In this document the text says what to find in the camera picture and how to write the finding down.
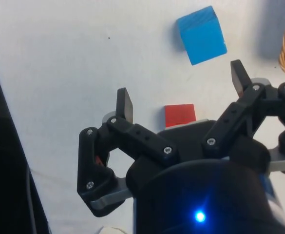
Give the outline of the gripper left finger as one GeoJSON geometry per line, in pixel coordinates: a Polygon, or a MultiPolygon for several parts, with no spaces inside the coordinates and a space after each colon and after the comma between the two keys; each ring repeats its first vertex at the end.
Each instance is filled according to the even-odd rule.
{"type": "Polygon", "coordinates": [[[179,161],[177,147],[167,139],[133,123],[133,104],[126,88],[117,91],[115,114],[100,128],[79,134],[77,193],[94,216],[103,217],[162,170],[179,161]],[[108,167],[110,152],[120,149],[134,160],[124,178],[108,167]]]}

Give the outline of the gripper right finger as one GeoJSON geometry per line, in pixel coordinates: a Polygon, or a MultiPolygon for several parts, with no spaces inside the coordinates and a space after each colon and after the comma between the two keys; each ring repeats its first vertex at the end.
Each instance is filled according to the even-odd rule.
{"type": "Polygon", "coordinates": [[[253,138],[266,117],[277,117],[285,126],[285,82],[278,88],[267,79],[253,82],[239,59],[231,61],[230,67],[239,98],[229,105],[203,139],[205,156],[227,156],[230,161],[258,173],[285,173],[285,130],[274,149],[267,149],[253,138]]]}

